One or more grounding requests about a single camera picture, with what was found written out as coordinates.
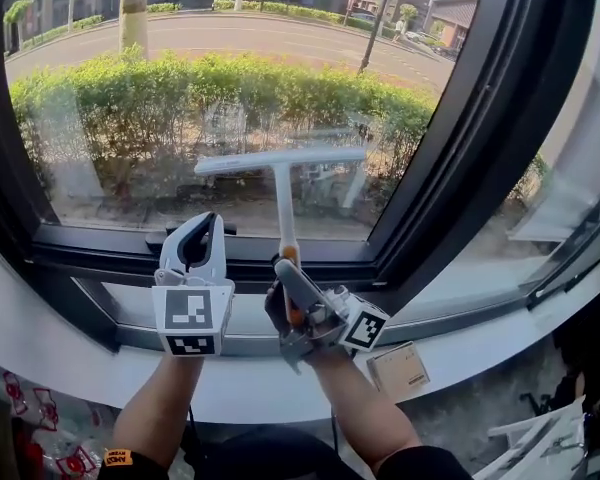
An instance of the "orange handle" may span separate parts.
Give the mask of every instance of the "orange handle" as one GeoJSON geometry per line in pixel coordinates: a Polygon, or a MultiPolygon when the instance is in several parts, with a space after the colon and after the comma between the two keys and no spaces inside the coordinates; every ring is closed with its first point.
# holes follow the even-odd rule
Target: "orange handle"
{"type": "MultiPolygon", "coordinates": [[[[287,245],[283,247],[281,256],[293,261],[296,266],[298,265],[298,250],[294,246],[287,245]]],[[[287,307],[287,320],[289,320],[292,327],[301,327],[304,323],[304,312],[296,307],[293,301],[287,297],[286,292],[284,299],[287,307]]]]}

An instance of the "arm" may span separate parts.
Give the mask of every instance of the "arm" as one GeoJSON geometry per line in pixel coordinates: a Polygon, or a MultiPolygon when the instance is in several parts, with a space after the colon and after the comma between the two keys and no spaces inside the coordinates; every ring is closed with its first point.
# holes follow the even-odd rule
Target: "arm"
{"type": "Polygon", "coordinates": [[[345,438],[374,474],[397,451],[422,445],[409,418],[367,380],[346,352],[319,355],[310,365],[345,438]]]}
{"type": "Polygon", "coordinates": [[[203,361],[164,354],[118,416],[113,447],[139,453],[168,469],[180,445],[203,361]]]}

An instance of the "curb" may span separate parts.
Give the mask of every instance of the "curb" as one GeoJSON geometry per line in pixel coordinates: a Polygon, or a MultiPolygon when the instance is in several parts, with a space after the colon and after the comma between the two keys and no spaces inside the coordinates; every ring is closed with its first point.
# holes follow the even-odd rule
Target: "curb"
{"type": "MultiPolygon", "coordinates": [[[[369,37],[369,34],[364,34],[362,32],[358,32],[355,29],[351,30],[351,27],[343,27],[341,25],[327,25],[324,22],[320,22],[317,20],[285,18],[283,16],[279,16],[279,15],[275,15],[275,14],[267,14],[264,12],[261,13],[261,12],[253,12],[253,11],[243,11],[243,12],[212,11],[212,10],[206,10],[206,9],[199,10],[199,11],[186,10],[186,11],[178,11],[175,13],[159,13],[157,16],[149,17],[148,21],[184,19],[184,18],[190,18],[192,15],[193,16],[195,16],[195,15],[210,16],[210,17],[215,17],[215,18],[219,18],[219,17],[235,18],[237,16],[242,16],[245,18],[257,18],[257,19],[265,19],[265,20],[272,20],[272,21],[283,21],[286,23],[289,23],[289,22],[304,23],[306,25],[311,25],[314,27],[324,28],[324,29],[328,29],[328,30],[339,30],[340,32],[344,32],[345,34],[350,34],[350,35],[354,35],[354,36],[358,36],[358,37],[369,37]]],[[[85,34],[90,34],[91,32],[96,32],[98,30],[103,30],[106,28],[113,28],[113,27],[117,27],[117,26],[118,26],[118,19],[103,21],[102,23],[99,23],[98,25],[95,25],[94,27],[91,27],[87,30],[83,30],[81,32],[74,32],[72,34],[65,34],[63,36],[58,37],[57,39],[53,39],[52,41],[41,44],[40,46],[36,46],[35,48],[30,48],[28,50],[25,50],[24,52],[19,52],[15,55],[11,55],[10,57],[7,57],[7,59],[5,60],[5,64],[9,64],[10,62],[21,59],[22,57],[26,57],[30,53],[38,51],[42,48],[46,48],[47,46],[51,46],[56,43],[66,41],[68,39],[73,39],[74,37],[79,37],[79,36],[82,36],[85,34]]],[[[397,43],[393,43],[393,42],[389,41],[388,39],[385,39],[384,37],[376,37],[376,42],[381,42],[384,45],[392,46],[393,48],[397,48],[399,50],[404,50],[406,52],[411,51],[406,46],[403,46],[403,45],[397,44],[397,43]]]]}

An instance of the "window of building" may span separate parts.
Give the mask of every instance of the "window of building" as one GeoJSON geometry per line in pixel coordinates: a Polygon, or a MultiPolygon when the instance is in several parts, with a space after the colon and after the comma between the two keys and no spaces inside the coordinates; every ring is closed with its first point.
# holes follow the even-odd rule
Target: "window of building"
{"type": "MultiPolygon", "coordinates": [[[[80,1],[82,12],[102,8],[105,18],[120,8],[120,0],[80,1]]],[[[167,1],[211,8],[214,0],[167,1]]],[[[600,179],[591,176],[583,200],[564,189],[556,173],[575,176],[566,159],[580,155],[581,139],[549,132],[578,76],[595,0],[578,0],[566,34],[561,20],[573,17],[574,0],[479,0],[456,36],[459,55],[425,36],[392,43],[394,30],[381,29],[366,61],[371,22],[344,28],[344,16],[328,14],[347,0],[280,1],[244,2],[253,12],[240,15],[150,15],[144,43],[122,53],[121,25],[112,22],[8,57],[0,65],[0,208],[18,223],[15,238],[3,237],[17,243],[14,257],[87,286],[118,325],[142,329],[122,329],[125,340],[151,342],[149,310],[133,302],[146,298],[157,268],[148,233],[217,212],[238,228],[226,239],[236,304],[261,300],[272,281],[271,169],[201,176],[197,162],[324,148],[359,148],[364,162],[291,169],[303,266],[321,286],[346,284],[398,313],[398,323],[415,318],[399,313],[405,305],[424,308],[420,321],[438,306],[455,315],[520,302],[577,256],[572,235],[597,208],[600,179]],[[551,90],[546,80],[555,81],[551,90]],[[540,97],[536,115],[530,105],[540,97]],[[559,240],[547,224],[558,215],[559,240]],[[571,254],[559,253],[565,246],[571,254]],[[480,283],[496,265],[509,277],[480,283]],[[454,308],[451,298],[463,302],[454,308]]],[[[59,0],[54,23],[56,15],[66,22],[59,0]]],[[[236,335],[262,331],[238,313],[236,335]]]]}

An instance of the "orange label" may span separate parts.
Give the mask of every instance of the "orange label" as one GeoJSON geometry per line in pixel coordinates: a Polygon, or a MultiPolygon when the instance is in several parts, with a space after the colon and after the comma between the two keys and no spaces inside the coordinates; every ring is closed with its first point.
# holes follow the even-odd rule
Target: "orange label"
{"type": "Polygon", "coordinates": [[[104,456],[104,463],[107,467],[131,466],[133,464],[131,450],[109,450],[104,456]]]}

